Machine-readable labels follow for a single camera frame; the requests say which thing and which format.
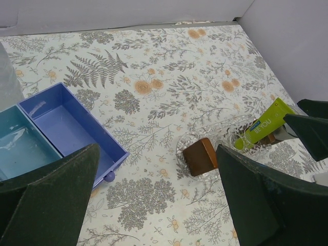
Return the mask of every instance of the divided storage tray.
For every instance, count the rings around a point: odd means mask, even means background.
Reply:
[[[102,180],[113,181],[113,171],[129,155],[62,83],[27,98],[19,106],[62,156],[91,143],[100,145],[94,187]]]
[[[61,159],[37,127],[17,107],[0,112],[0,181]]]

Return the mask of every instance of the blue tray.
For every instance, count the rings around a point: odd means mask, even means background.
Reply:
[[[0,113],[0,181],[61,157],[20,108],[13,106]]]
[[[129,153],[102,127],[64,84],[56,84],[22,102],[19,106],[49,142],[67,156],[86,145],[100,145],[100,161],[94,182],[113,181],[114,170]]]

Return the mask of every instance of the table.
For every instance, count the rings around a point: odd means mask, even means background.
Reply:
[[[63,81],[131,153],[91,195],[78,245],[239,245],[220,180],[180,165],[179,137],[277,97],[293,104],[239,25],[1,37],[25,96]],[[262,163],[311,180],[327,170],[298,140]]]

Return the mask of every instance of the white wall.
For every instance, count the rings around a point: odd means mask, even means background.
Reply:
[[[239,23],[294,101],[328,101],[328,0],[255,0]]]
[[[0,36],[179,21],[232,21],[253,0],[0,0]]]

